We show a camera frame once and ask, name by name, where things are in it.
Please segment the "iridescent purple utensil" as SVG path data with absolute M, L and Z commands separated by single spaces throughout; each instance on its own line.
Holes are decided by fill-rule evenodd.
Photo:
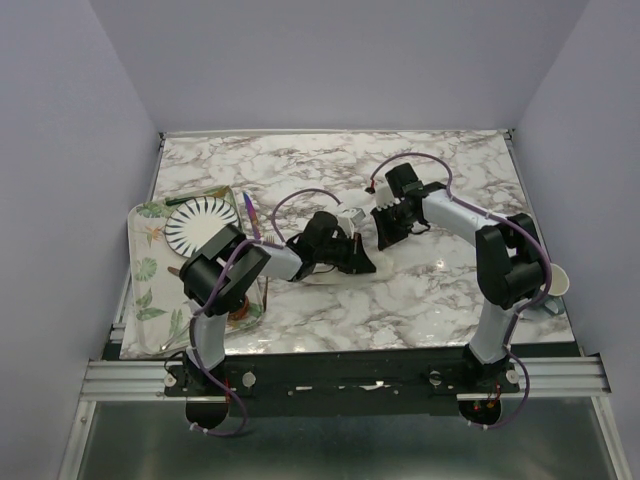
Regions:
M 250 221 L 252 234 L 255 239 L 261 239 L 262 235 L 261 235 L 261 229 L 259 224 L 259 218 L 258 218 L 256 209 L 254 207 L 254 204 L 247 192 L 242 192 L 242 196 L 243 196 L 245 208 L 247 211 L 247 216 Z

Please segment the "rose gold fork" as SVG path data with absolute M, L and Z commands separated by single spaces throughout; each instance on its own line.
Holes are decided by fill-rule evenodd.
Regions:
M 268 243 L 275 243 L 276 242 L 276 237 L 273 234 L 268 234 L 268 235 L 265 236 L 265 240 Z M 267 311 L 268 293 L 269 293 L 269 278 L 265 277 L 264 278 L 263 293 L 262 293 L 262 310 L 263 310 L 263 312 Z

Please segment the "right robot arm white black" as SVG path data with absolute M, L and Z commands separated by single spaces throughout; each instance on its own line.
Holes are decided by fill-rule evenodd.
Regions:
M 375 198 L 371 215 L 379 250 L 406 239 L 416 224 L 435 225 L 474 247 L 484 304 L 467 345 L 474 358 L 459 371 L 467 389 L 485 390 L 496 380 L 493 364 L 507 357 L 517 319 L 538 301 L 552 277 L 532 218 L 491 213 L 456 197 L 450 183 L 425 184 L 408 163 L 387 172 L 384 181 L 373 180 L 367 192 Z

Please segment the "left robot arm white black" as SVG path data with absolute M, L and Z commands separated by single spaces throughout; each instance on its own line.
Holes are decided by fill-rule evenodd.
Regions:
M 302 233 L 283 245 L 250 239 L 232 225 L 222 228 L 181 267 L 184 293 L 196 306 L 189 321 L 187 356 L 193 365 L 187 382 L 201 395 L 214 393 L 222 380 L 228 316 L 241 306 L 259 276 L 299 282 L 317 265 L 346 275 L 368 275 L 376 266 L 356 227 L 366 219 L 360 208 L 334 215 L 319 211 Z

